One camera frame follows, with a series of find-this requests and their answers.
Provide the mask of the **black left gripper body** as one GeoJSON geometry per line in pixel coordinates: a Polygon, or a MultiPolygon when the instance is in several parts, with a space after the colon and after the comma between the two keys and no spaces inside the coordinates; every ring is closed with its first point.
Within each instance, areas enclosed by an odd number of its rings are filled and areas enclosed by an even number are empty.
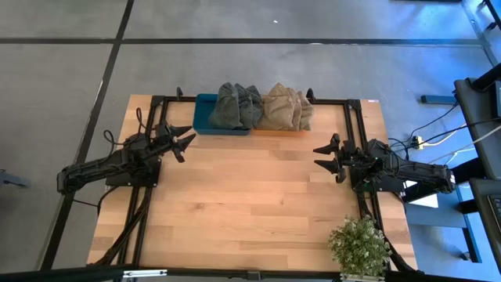
{"type": "Polygon", "coordinates": [[[175,136],[172,133],[170,125],[167,123],[157,126],[156,135],[151,142],[152,155],[164,155],[172,151],[175,145],[175,136]]]}

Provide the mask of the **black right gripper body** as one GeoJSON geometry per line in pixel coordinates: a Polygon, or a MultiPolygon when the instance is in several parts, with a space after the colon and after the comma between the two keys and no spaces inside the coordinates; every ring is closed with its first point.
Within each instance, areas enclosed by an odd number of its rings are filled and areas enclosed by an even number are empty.
{"type": "Polygon", "coordinates": [[[369,167],[369,157],[366,152],[349,140],[342,142],[342,146],[337,152],[337,162],[339,172],[345,172],[346,167],[358,170],[369,167]]]}

